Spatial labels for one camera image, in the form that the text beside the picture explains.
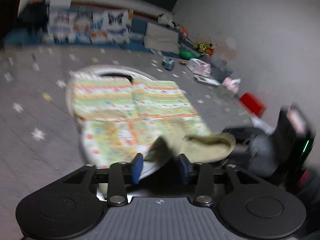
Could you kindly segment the colourful patterned baby garment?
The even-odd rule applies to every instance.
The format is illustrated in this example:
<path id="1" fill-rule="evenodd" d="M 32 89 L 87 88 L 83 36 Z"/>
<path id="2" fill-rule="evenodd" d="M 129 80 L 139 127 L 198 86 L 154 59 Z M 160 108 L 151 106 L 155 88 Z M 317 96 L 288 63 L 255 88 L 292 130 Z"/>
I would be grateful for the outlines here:
<path id="1" fill-rule="evenodd" d="M 80 144 L 99 168 L 141 153 L 151 173 L 179 154 L 214 163 L 234 150 L 235 137 L 212 133 L 175 82 L 78 72 L 71 90 Z"/>

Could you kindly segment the green bowl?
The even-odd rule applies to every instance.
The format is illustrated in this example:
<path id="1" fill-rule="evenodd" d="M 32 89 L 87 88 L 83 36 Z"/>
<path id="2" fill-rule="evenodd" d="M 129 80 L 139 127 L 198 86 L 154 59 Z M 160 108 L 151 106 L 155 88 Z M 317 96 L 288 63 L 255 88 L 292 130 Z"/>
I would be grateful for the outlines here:
<path id="1" fill-rule="evenodd" d="M 179 56 L 183 60 L 199 59 L 201 54 L 194 50 L 180 49 Z"/>

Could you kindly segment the white pink plastic bag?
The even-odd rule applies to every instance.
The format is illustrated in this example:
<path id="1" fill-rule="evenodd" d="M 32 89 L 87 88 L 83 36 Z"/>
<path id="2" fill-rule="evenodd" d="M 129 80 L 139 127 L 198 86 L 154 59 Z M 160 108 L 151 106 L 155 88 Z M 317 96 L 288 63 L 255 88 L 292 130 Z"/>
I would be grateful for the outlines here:
<path id="1" fill-rule="evenodd" d="M 190 59 L 186 63 L 186 67 L 195 75 L 200 75 L 204 77 L 211 76 L 211 65 L 199 59 Z"/>

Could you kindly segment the blue sofa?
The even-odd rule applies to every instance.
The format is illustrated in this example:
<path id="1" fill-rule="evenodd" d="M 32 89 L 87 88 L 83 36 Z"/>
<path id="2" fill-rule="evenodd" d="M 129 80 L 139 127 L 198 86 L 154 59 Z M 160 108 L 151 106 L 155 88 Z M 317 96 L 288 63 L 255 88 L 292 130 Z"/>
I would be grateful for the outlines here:
<path id="1" fill-rule="evenodd" d="M 74 45 L 83 45 L 83 46 L 99 46 L 102 48 L 120 48 L 124 50 L 130 51 L 143 51 L 147 53 L 151 53 L 151 50 L 145 48 L 144 46 L 144 36 L 146 33 L 147 20 L 143 20 L 141 18 L 134 17 L 132 22 L 132 32 L 131 32 L 131 41 L 129 43 L 81 43 L 76 41 Z M 54 42 L 45 41 L 44 36 L 42 35 L 41 31 L 38 32 L 32 31 L 29 33 L 27 29 L 20 28 L 14 29 L 10 31 L 4 38 L 3 38 L 3 45 L 4 46 L 40 46 L 40 45 L 52 45 L 55 44 Z"/>

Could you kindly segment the black white plush toy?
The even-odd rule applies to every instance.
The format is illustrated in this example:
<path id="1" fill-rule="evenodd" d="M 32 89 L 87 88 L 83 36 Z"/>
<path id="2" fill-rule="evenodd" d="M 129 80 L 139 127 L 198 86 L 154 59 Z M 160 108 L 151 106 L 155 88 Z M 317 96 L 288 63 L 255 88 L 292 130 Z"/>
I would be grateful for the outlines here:
<path id="1" fill-rule="evenodd" d="M 157 23 L 161 25 L 170 26 L 172 28 L 175 27 L 175 23 L 172 21 L 172 18 L 170 16 L 167 16 L 166 14 L 158 15 Z"/>

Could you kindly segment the red plastic stool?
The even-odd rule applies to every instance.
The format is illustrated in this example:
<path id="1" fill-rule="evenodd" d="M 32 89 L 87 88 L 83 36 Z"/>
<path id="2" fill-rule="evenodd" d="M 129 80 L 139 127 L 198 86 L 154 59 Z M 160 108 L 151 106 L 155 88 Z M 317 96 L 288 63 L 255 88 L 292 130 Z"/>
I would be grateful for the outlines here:
<path id="1" fill-rule="evenodd" d="M 239 101 L 254 115 L 262 117 L 266 106 L 251 93 L 245 93 Z"/>

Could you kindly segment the butterfly pattern pillow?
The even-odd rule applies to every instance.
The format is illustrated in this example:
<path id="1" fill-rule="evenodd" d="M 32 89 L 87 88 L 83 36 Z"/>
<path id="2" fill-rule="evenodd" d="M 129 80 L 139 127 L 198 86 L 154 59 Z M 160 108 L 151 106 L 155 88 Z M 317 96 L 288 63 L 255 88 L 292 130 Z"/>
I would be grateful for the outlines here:
<path id="1" fill-rule="evenodd" d="M 123 44 L 131 41 L 132 10 L 49 13 L 48 32 L 42 41 L 54 44 Z"/>

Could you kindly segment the white remote control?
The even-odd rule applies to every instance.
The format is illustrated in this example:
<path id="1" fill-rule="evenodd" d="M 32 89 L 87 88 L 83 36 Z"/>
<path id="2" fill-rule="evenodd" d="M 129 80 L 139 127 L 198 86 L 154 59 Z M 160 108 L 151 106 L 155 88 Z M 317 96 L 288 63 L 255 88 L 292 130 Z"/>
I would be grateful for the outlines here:
<path id="1" fill-rule="evenodd" d="M 213 87 L 219 87 L 221 83 L 215 79 L 211 79 L 209 77 L 204 77 L 200 75 L 194 75 L 195 81 L 198 83 L 202 83 L 204 85 L 213 86 Z"/>

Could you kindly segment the round induction cooker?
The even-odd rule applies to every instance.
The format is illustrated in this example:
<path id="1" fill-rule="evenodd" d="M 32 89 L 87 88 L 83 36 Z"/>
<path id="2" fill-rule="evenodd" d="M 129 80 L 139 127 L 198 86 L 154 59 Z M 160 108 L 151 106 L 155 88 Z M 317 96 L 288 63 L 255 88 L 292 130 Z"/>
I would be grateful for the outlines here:
<path id="1" fill-rule="evenodd" d="M 142 72 L 132 67 L 119 66 L 119 65 L 107 65 L 107 64 L 91 65 L 85 68 L 81 68 L 75 73 L 87 73 L 87 74 L 93 74 L 97 76 L 122 75 L 122 76 L 130 76 L 131 78 L 134 78 L 137 76 L 137 77 L 142 77 L 152 81 L 157 81 L 156 78 L 154 78 L 149 74 L 146 74 L 145 72 Z M 73 74 L 71 74 L 71 78 L 67 83 L 66 96 L 65 96 L 66 106 L 70 116 L 74 116 L 73 109 L 72 109 L 72 98 L 73 98 L 72 88 L 73 88 Z"/>

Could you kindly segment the small orange toy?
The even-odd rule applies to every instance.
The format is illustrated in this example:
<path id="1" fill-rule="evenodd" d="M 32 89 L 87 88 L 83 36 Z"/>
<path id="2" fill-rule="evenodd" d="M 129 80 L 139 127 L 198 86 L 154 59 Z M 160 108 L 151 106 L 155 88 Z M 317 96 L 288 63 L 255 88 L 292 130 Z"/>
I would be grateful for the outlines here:
<path id="1" fill-rule="evenodd" d="M 181 65 L 186 65 L 186 64 L 187 64 L 187 62 L 186 62 L 186 61 L 182 61 L 182 60 L 181 60 L 181 61 L 179 62 L 179 64 L 181 64 Z"/>

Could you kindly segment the pink tissue pack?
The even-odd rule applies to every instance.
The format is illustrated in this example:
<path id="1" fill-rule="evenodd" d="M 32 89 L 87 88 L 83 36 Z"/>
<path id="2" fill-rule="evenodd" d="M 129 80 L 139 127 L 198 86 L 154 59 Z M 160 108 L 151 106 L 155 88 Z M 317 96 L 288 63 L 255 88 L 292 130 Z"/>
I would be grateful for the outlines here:
<path id="1" fill-rule="evenodd" d="M 240 82 L 241 79 L 232 79 L 231 77 L 227 77 L 222 82 L 222 85 L 235 94 L 239 91 Z"/>

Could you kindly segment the grey cushion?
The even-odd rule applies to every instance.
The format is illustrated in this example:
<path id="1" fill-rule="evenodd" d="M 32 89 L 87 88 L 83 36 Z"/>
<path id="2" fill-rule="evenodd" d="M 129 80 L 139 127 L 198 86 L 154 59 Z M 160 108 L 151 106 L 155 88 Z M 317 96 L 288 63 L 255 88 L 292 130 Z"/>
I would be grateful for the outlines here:
<path id="1" fill-rule="evenodd" d="M 178 54 L 180 51 L 178 38 L 177 32 L 154 23 L 148 23 L 143 43 L 147 49 Z"/>

